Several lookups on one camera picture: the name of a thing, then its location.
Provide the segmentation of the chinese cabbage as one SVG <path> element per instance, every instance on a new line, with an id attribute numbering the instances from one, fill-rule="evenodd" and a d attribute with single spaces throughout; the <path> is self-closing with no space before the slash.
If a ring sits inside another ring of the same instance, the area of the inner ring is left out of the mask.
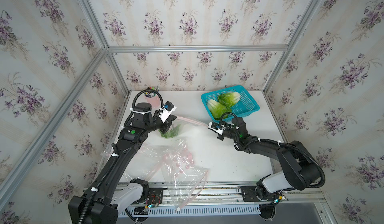
<path id="1" fill-rule="evenodd" d="M 241 95 L 238 92 L 228 92 L 219 95 L 218 102 L 227 108 L 236 105 L 241 99 Z"/>
<path id="2" fill-rule="evenodd" d="M 180 128 L 181 128 L 181 125 L 172 126 L 172 127 L 170 127 L 170 129 L 165 134 L 160 132 L 160 135 L 161 135 L 161 137 L 163 137 L 165 139 L 175 138 L 179 135 Z"/>
<path id="3" fill-rule="evenodd" d="M 215 120 L 219 120 L 224 113 L 230 112 L 225 105 L 215 101 L 214 99 L 210 99 L 207 102 L 207 107 Z"/>

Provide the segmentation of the zip-top bag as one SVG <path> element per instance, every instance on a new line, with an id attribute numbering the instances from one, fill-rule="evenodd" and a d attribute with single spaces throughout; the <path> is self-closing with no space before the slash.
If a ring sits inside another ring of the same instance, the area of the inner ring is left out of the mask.
<path id="1" fill-rule="evenodd" d="M 160 170 L 168 149 L 169 146 L 145 141 L 124 170 L 119 183 L 128 183 L 133 179 L 148 182 Z"/>
<path id="2" fill-rule="evenodd" d="M 177 126 L 177 125 L 181 125 L 178 137 L 181 136 L 182 134 L 188 132 L 189 130 L 191 130 L 193 128 L 202 128 L 202 127 L 207 128 L 207 126 L 208 126 L 207 123 L 203 123 L 201 121 L 198 121 L 198 120 L 190 118 L 190 117 L 177 117 L 176 120 L 173 121 L 172 126 Z"/>
<path id="3" fill-rule="evenodd" d="M 178 139 L 163 156 L 162 174 L 177 212 L 186 207 L 195 196 L 193 192 L 206 184 L 208 169 L 198 167 L 188 149 L 186 140 Z"/>

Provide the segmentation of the teal plastic basket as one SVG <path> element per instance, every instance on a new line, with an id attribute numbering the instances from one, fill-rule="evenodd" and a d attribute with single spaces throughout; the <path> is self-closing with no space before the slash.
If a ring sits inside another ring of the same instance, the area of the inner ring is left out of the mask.
<path id="1" fill-rule="evenodd" d="M 260 110 L 256 100 L 241 85 L 204 93 L 201 100 L 212 121 L 216 123 L 226 112 L 232 115 L 225 115 L 224 122 L 229 122 L 234 116 L 244 118 Z"/>

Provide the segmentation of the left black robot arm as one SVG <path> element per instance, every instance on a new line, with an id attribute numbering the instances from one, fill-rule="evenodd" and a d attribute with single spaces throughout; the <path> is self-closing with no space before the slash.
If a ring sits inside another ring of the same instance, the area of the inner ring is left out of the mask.
<path id="1" fill-rule="evenodd" d="M 82 196 L 72 197 L 68 205 L 72 223 L 114 224 L 119 214 L 131 204 L 147 200 L 147 181 L 133 179 L 120 192 L 115 191 L 116 187 L 149 133 L 159 130 L 165 134 L 177 117 L 173 115 L 176 107 L 170 101 L 164 102 L 158 91 L 153 92 L 160 100 L 158 110 L 152 111 L 150 103 L 138 103 L 138 98 L 144 93 L 145 90 L 140 91 L 133 99 L 131 113 L 117 143 L 112 144 L 113 152 L 99 175 Z"/>

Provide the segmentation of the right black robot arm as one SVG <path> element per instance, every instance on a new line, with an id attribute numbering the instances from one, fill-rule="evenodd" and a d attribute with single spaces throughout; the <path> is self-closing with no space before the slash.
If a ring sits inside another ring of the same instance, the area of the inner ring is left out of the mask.
<path id="1" fill-rule="evenodd" d="M 232 113 L 228 115 L 233 117 L 230 124 L 220 119 L 210 122 L 208 129 L 218 134 L 221 141 L 231 139 L 236 151 L 262 155 L 278 161 L 281 166 L 280 172 L 258 182 L 259 190 L 274 194 L 278 191 L 317 189 L 325 184 L 326 176 L 321 165 L 301 142 L 284 143 L 252 136 L 244 119 Z"/>

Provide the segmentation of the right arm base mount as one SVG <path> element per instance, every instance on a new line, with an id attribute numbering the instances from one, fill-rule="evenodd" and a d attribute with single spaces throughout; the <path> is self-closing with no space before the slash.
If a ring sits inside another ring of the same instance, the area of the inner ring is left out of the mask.
<path id="1" fill-rule="evenodd" d="M 260 179 L 255 186 L 241 186 L 238 188 L 238 193 L 242 196 L 244 202 L 267 202 L 275 203 L 282 195 L 282 191 L 273 193 L 268 192 L 263 185 L 263 180 L 270 175 Z"/>

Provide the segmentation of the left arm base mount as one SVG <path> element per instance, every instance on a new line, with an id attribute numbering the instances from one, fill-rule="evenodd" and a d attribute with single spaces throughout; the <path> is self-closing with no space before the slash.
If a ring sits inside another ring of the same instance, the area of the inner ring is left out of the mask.
<path id="1" fill-rule="evenodd" d="M 130 184 L 139 184 L 143 187 L 141 197 L 133 202 L 133 205 L 158 205 L 163 202 L 164 188 L 155 188 L 149 182 L 141 179 L 133 179 Z"/>

